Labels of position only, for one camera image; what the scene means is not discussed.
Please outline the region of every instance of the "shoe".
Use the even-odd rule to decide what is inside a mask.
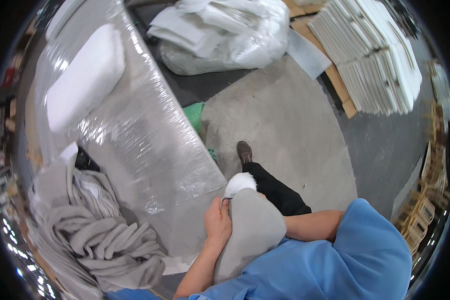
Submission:
[[[246,163],[252,163],[252,148],[246,141],[239,141],[236,143],[236,152],[240,158],[242,165]]]

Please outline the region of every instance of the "person's right hand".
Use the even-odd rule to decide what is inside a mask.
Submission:
[[[206,244],[220,248],[225,247],[232,234],[232,219],[228,214],[230,199],[216,197],[211,202],[210,208],[203,214],[205,230],[207,231]]]

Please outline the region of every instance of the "person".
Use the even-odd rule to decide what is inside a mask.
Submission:
[[[284,215],[286,235],[278,247],[249,263],[241,275],[213,284],[215,265],[231,233],[229,201],[215,198],[203,219],[207,238],[180,282],[174,299],[386,299],[402,300],[412,258],[398,230],[365,199],[346,211],[312,213],[300,195],[252,161],[237,144],[242,171]]]

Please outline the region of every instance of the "leg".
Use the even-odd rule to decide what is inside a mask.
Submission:
[[[302,197],[268,173],[260,164],[247,162],[242,172],[249,172],[257,182],[257,191],[264,194],[284,216],[304,215],[312,212]]]

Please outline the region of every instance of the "finger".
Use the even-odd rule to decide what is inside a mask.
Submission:
[[[230,199],[223,199],[222,207],[220,208],[220,214],[222,216],[229,216],[228,208],[230,207]]]
[[[210,204],[210,210],[212,210],[212,211],[219,211],[220,210],[220,202],[222,202],[222,198],[220,198],[220,197],[215,197],[214,199],[213,199],[213,201],[211,202],[211,204]]]

